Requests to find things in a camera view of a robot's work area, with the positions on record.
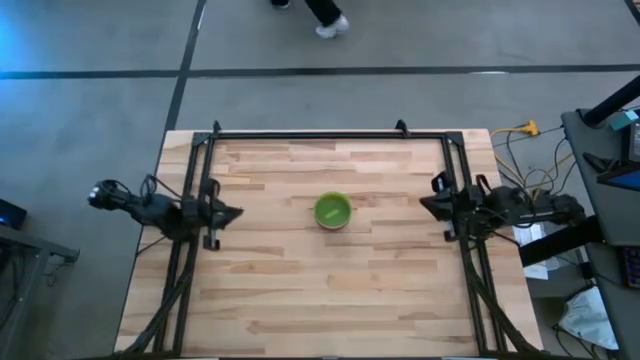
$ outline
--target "gray floor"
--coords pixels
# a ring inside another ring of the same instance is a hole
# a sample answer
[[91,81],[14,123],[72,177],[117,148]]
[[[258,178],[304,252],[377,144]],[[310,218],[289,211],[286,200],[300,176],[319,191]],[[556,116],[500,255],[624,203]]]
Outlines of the gray floor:
[[[0,2],[0,72],[177,70],[196,2]],[[208,0],[192,69],[640,59],[637,24],[621,0],[341,3],[353,31],[323,42],[301,1],[273,12],[259,0]],[[523,170],[548,168],[563,136],[560,113],[592,106],[636,75],[190,79],[176,128],[208,129],[213,120],[226,129],[389,128],[402,118],[413,128],[494,130],[535,120],[550,132],[513,136],[513,151]],[[62,269],[54,287],[39,289],[21,359],[112,350],[140,227],[123,213],[90,208],[85,198],[97,180],[134,186],[154,171],[175,86],[176,79],[0,80],[0,197],[29,210],[27,231],[81,248],[74,268]],[[494,143],[506,158],[504,139]],[[577,170],[565,191],[591,211]],[[536,299],[535,307],[545,347],[562,353],[546,326],[557,306]]]

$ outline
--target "wooden tabletop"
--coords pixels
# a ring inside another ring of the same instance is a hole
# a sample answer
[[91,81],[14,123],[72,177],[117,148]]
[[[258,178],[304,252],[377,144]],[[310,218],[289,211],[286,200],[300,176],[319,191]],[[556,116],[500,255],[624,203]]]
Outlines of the wooden tabletop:
[[[498,185],[488,131],[462,131],[472,173]],[[167,133],[162,150],[158,177],[178,192],[192,133]],[[477,355],[459,245],[418,203],[443,169],[435,140],[217,141],[220,198],[245,212],[218,232],[221,251],[198,251],[183,356]],[[312,214],[328,191],[354,207],[337,232]],[[140,246],[158,237],[145,230]],[[499,238],[487,246],[500,305],[541,348],[517,249]],[[116,349],[157,310],[170,247],[137,259]]]

